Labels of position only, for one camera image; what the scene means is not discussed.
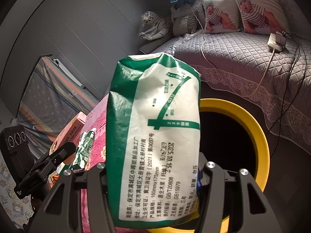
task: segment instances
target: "pink box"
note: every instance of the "pink box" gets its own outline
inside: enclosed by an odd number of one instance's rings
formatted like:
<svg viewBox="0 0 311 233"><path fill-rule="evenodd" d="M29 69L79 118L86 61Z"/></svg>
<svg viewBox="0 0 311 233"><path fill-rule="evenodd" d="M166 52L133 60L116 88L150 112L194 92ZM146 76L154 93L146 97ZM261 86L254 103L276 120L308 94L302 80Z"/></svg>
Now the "pink box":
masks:
<svg viewBox="0 0 311 233"><path fill-rule="evenodd" d="M86 115L83 112L78 113L63 130L59 133L50 148L50 155L60 148L63 144L70 141L76 146L79 144L79 134L86 121Z"/></svg>

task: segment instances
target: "gray wall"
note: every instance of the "gray wall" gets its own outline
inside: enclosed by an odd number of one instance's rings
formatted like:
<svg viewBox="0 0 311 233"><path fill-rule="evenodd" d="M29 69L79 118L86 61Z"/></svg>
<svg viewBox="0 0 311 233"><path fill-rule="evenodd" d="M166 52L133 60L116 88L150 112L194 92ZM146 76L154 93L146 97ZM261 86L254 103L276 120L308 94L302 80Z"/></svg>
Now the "gray wall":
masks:
<svg viewBox="0 0 311 233"><path fill-rule="evenodd" d="M4 105L2 99L0 98L0 132L3 128L10 127L11 120L13 119L12 114Z"/></svg>
<svg viewBox="0 0 311 233"><path fill-rule="evenodd" d="M169 0L45 0L8 58L0 86L7 108L16 114L38 56L49 53L101 99L117 61L144 43L137 35L147 10L169 15Z"/></svg>
<svg viewBox="0 0 311 233"><path fill-rule="evenodd" d="M0 25L0 77L24 24L43 0L17 0Z"/></svg>

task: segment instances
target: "pink floral fabric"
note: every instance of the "pink floral fabric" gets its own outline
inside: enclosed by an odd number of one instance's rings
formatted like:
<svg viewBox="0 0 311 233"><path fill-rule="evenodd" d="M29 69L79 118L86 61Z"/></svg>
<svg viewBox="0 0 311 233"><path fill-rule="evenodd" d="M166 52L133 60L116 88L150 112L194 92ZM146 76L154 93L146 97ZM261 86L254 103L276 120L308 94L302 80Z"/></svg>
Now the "pink floral fabric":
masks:
<svg viewBox="0 0 311 233"><path fill-rule="evenodd" d="M106 113L107 113L108 95L106 95L100 103L87 115L85 125L81 130L88 132L96 127L95 140L90 153L90 157L85 170L91 169L100 162L106 161ZM90 219L87 207L87 191L81 191L81 213L82 213L82 228L84 233L91 233ZM118 233L148 233L147 230L126 229L116 227Z"/></svg>

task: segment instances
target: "floor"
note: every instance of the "floor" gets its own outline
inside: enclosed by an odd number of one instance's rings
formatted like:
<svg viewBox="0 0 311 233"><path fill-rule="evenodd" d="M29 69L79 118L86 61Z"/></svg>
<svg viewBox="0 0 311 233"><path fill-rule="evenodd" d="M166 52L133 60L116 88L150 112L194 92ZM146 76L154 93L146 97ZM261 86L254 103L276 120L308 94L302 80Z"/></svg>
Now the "floor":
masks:
<svg viewBox="0 0 311 233"><path fill-rule="evenodd" d="M262 110L237 95L210 88L202 83L201 98L219 98L236 103L249 111L263 131L268 131ZM267 135L270 155L274 152L277 136ZM264 191L283 233L310 232L311 217L311 155L280 138L276 152L270 159L270 173Z"/></svg>

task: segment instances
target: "green package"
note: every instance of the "green package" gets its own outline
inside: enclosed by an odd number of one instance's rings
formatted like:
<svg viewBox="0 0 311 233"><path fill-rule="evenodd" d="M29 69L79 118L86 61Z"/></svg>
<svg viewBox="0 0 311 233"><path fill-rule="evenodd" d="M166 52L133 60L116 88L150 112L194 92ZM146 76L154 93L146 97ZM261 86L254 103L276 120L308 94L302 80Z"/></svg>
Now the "green package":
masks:
<svg viewBox="0 0 311 233"><path fill-rule="evenodd" d="M168 54L117 63L106 128L115 226L151 229L198 216L200 85L195 69Z"/></svg>
<svg viewBox="0 0 311 233"><path fill-rule="evenodd" d="M93 128L88 133L83 133L78 145L76 157L71 164L72 170L84 169L84 167L86 166L94 143L95 131L96 128Z"/></svg>
<svg viewBox="0 0 311 233"><path fill-rule="evenodd" d="M80 135L79 144L76 150L76 157L72 164L65 165L63 162L57 167L56 172L62 175L67 169L79 170L83 169L89 160L91 149L95 138L96 128L89 132L83 132Z"/></svg>

